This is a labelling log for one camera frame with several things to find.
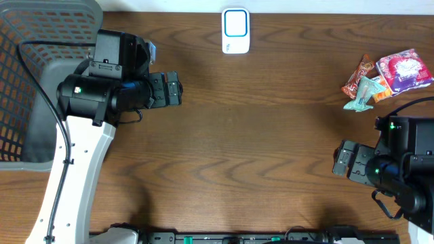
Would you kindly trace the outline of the red purple snack bag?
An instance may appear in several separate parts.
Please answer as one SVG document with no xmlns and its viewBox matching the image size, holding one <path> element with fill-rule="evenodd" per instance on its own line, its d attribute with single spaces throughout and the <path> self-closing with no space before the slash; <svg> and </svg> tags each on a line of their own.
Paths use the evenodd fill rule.
<svg viewBox="0 0 434 244">
<path fill-rule="evenodd" d="M 428 87 L 433 82 L 433 75 L 415 49 L 381 58 L 376 62 L 376 70 L 384 77 L 392 96 Z"/>
</svg>

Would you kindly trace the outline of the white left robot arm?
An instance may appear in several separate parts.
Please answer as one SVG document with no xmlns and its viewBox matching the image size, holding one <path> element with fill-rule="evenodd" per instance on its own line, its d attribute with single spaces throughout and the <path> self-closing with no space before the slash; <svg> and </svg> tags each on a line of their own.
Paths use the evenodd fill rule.
<svg viewBox="0 0 434 244">
<path fill-rule="evenodd" d="M 48 107 L 56 148 L 42 206 L 28 243 L 141 243 L 126 223 L 90 234 L 90 216 L 103 159 L 126 112 L 179 106 L 174 71 L 151 73 L 156 48 L 142 37 L 101 29 L 94 54 L 60 82 Z"/>
</svg>

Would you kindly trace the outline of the teal wrapper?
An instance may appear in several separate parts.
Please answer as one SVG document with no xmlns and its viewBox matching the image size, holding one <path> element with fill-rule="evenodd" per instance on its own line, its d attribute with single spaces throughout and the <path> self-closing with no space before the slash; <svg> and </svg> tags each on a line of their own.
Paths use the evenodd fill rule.
<svg viewBox="0 0 434 244">
<path fill-rule="evenodd" d="M 372 109 L 373 106 L 368 105 L 369 99 L 374 94 L 382 93 L 386 90 L 386 87 L 375 82 L 367 77 L 362 77 L 358 88 L 357 94 L 354 100 L 346 103 L 343 107 L 344 110 L 354 110 L 356 112 L 363 112 L 365 110 Z"/>
</svg>

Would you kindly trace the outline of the orange tissue pack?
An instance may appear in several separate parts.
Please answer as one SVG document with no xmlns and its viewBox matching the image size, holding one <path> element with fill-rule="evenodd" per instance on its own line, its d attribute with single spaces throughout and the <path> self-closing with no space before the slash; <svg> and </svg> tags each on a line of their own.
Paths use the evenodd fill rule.
<svg viewBox="0 0 434 244">
<path fill-rule="evenodd" d="M 380 102 L 381 100 L 390 98 L 393 95 L 393 92 L 392 92 L 388 82 L 386 81 L 386 79 L 382 75 L 374 77 L 374 78 L 372 78 L 372 80 L 377 82 L 378 84 L 382 85 L 385 88 L 385 90 L 383 92 L 373 95 L 373 99 L 375 102 Z"/>
</svg>

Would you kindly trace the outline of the brown orange candy bar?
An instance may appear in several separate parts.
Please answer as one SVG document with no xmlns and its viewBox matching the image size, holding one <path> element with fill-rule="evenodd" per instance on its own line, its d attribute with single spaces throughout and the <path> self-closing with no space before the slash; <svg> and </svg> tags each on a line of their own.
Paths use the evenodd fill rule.
<svg viewBox="0 0 434 244">
<path fill-rule="evenodd" d="M 361 78 L 366 76 L 373 68 L 374 62 L 370 59 L 369 55 L 364 54 L 356 70 L 350 76 L 349 80 L 341 87 L 342 92 L 354 100 L 357 95 Z"/>
</svg>

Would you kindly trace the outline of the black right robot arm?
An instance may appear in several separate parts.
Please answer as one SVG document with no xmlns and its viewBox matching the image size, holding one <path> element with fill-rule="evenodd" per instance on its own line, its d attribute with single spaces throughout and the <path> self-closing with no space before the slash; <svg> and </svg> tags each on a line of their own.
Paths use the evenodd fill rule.
<svg viewBox="0 0 434 244">
<path fill-rule="evenodd" d="M 413 240 L 433 240 L 433 119 L 387 115 L 375 128 L 374 147 L 341 142 L 333 174 L 372 187 L 386 217 L 409 222 Z"/>
</svg>

